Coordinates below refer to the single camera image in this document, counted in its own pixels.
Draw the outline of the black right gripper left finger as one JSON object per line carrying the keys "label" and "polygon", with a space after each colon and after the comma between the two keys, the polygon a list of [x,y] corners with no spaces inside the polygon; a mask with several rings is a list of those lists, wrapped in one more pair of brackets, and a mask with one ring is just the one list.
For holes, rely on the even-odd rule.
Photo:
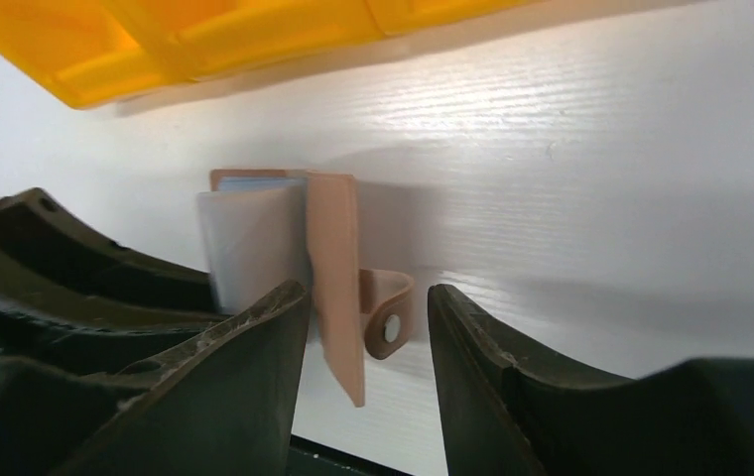
{"label": "black right gripper left finger", "polygon": [[0,357],[0,475],[282,475],[311,314],[280,284],[118,374]]}

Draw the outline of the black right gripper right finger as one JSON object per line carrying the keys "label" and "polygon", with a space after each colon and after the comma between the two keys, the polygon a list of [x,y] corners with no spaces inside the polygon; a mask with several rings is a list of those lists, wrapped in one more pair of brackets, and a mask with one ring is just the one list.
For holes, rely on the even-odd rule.
{"label": "black right gripper right finger", "polygon": [[451,285],[428,292],[452,475],[754,475],[754,359],[640,379],[576,361]]}

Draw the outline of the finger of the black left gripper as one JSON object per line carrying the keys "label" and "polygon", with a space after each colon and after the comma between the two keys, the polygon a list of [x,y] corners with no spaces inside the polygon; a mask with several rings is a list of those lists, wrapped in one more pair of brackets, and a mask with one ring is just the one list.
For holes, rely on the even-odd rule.
{"label": "finger of the black left gripper", "polygon": [[40,188],[0,198],[0,355],[147,358],[223,320],[206,273],[120,246]]}

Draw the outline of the tan leather card holder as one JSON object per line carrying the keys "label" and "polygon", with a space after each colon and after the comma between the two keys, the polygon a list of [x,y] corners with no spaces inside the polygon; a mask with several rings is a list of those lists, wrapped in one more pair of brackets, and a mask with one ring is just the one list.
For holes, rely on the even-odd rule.
{"label": "tan leather card holder", "polygon": [[415,281],[361,267],[355,177],[215,169],[209,183],[196,207],[220,309],[243,311],[282,281],[304,284],[325,362],[352,403],[363,407],[365,358],[388,358],[414,332]]}

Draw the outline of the yellow three-compartment plastic bin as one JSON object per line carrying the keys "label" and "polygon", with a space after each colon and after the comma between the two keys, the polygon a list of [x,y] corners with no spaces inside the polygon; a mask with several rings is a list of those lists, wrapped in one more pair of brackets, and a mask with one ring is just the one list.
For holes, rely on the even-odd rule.
{"label": "yellow three-compartment plastic bin", "polygon": [[505,8],[502,1],[0,1],[0,55],[82,109]]}

